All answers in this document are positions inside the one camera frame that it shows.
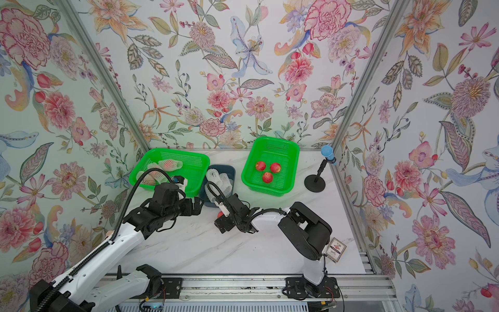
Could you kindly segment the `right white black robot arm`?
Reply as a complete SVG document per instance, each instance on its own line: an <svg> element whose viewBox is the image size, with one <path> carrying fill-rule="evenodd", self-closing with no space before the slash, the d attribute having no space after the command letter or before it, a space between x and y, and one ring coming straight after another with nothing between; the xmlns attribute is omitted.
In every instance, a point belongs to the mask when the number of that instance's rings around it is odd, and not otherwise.
<svg viewBox="0 0 499 312"><path fill-rule="evenodd" d="M221 233L237 228L241 233L256 234L277 228L304 257L303 274L298 279L286 279L285 296L305 300L319 298L322 291L333 296L333 291L324 284L327 270L323 251L332 234L331 226L324 219L301 202L293 203L288 209L250 208L237 194L225 196L213 182L207 183L207 188L221 210L214 221Z"/></svg>

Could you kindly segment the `red apple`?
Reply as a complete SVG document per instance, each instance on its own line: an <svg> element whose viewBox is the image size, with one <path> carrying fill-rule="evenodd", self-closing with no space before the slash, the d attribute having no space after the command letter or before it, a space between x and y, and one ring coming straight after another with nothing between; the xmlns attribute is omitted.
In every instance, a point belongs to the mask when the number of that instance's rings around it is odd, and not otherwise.
<svg viewBox="0 0 499 312"><path fill-rule="evenodd" d="M263 161L258 161L256 162L255 164L255 169L258 171L258 172L263 172L265 171L266 169L266 163L263 162Z"/></svg>
<svg viewBox="0 0 499 312"><path fill-rule="evenodd" d="M274 179L274 176L273 176L273 174L272 174L271 172L265 172L265 173L262 175L262 181L263 181L264 183L269 184L269 183L273 182L273 179Z"/></svg>

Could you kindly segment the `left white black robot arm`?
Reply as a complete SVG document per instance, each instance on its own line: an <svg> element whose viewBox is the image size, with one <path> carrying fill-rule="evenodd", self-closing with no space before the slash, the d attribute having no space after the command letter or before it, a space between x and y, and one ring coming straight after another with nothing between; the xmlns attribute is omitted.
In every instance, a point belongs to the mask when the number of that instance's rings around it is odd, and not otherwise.
<svg viewBox="0 0 499 312"><path fill-rule="evenodd" d="M152 198L130 210L137 188L152 172L162 174L166 182L155 186ZM187 185L188 179L182 176L170 177L155 168L145 171L129 191L111 236L52 282L41 280L32 286L31 311L106 311L136 296L161 294L162 273L150 265L140 265L105 287L98 288L97 283L132 249L164 231L165 222L201 213L200 201L187 197Z"/></svg>

